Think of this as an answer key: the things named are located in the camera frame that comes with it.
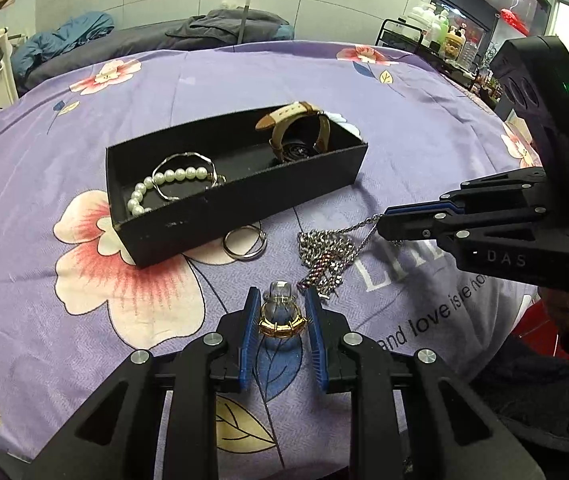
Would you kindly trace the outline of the silver hoop earrings pair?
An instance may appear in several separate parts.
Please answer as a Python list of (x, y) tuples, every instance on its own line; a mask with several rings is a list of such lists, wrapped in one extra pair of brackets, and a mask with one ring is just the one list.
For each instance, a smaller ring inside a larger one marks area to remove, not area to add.
[(228, 232), (222, 239), (226, 255), (237, 261), (252, 261), (260, 258), (267, 248), (267, 235), (260, 226), (242, 226)]

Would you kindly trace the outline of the bottles on cart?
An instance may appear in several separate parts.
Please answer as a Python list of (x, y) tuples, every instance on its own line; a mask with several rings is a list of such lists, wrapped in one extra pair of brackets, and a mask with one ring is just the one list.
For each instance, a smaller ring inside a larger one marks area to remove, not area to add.
[(457, 9), (422, 2), (408, 11), (405, 20), (427, 33), (427, 44), (437, 42), (446, 58), (461, 64), (472, 63), (479, 53), (483, 30), (470, 28)]

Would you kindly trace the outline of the dark grey blanket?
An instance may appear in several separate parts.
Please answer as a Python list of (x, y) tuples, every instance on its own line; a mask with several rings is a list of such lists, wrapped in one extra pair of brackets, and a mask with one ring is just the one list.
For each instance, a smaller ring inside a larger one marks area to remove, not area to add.
[(187, 18), (165, 35), (174, 49), (194, 51), (249, 42), (293, 40), (294, 28), (279, 15), (262, 10), (214, 9)]

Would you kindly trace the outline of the teal blanket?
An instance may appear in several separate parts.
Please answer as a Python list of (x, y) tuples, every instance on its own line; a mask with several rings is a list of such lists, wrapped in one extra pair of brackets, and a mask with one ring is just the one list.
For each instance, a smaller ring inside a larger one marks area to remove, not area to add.
[(108, 36), (115, 24), (110, 14), (91, 11), (70, 18), (60, 27), (30, 36), (11, 55), (16, 82), (23, 81), (38, 66), (87, 42)]

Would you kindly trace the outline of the watch with tan leather strap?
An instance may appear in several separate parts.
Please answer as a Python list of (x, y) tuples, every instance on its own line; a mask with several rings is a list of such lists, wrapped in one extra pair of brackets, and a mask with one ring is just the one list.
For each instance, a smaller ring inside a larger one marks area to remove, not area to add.
[(296, 162), (327, 153), (331, 122), (319, 107), (295, 101), (264, 115), (255, 130), (270, 133), (268, 143), (278, 162)]

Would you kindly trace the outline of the black jewelry tray box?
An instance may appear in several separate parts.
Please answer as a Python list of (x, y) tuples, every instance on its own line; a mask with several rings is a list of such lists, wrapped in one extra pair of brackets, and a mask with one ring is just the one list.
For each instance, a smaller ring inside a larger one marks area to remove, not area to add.
[[(331, 123), (327, 153), (278, 162), (269, 132), (255, 130), (271, 107), (201, 118), (115, 144), (106, 150), (106, 189), (114, 230), (136, 266), (145, 268), (216, 240), (228, 232), (301, 205), (355, 182), (368, 145), (339, 122)], [(197, 152), (214, 160), (227, 182), (167, 185), (178, 202), (150, 190), (143, 214), (127, 204), (137, 184), (164, 158)]]

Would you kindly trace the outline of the purple floral bed sheet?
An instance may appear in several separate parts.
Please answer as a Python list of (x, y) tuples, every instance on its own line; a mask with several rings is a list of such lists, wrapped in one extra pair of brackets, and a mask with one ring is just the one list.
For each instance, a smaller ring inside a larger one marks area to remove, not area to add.
[(373, 231), (392, 206), (539, 164), (531, 140), (409, 53), (335, 42), (144, 52), (0, 112), (0, 450), (32, 460), (136, 350), (173, 353), (298, 239), (357, 250), (332, 310), (387, 351), (478, 374), (535, 294)]

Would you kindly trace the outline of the thin silver bangle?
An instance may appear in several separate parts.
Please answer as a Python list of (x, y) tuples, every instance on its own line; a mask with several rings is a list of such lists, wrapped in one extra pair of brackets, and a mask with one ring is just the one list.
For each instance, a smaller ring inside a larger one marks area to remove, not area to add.
[[(176, 160), (187, 160), (187, 162), (199, 162), (186, 167), (170, 168), (172, 162)], [(202, 190), (218, 188), (227, 182), (227, 178), (221, 174), (213, 159), (197, 152), (182, 152), (167, 156), (156, 166), (151, 174), (152, 188), (158, 196), (166, 202), (178, 202), (178, 195), (170, 195), (164, 192), (163, 188), (167, 185), (183, 185), (194, 183), (199, 185)]]

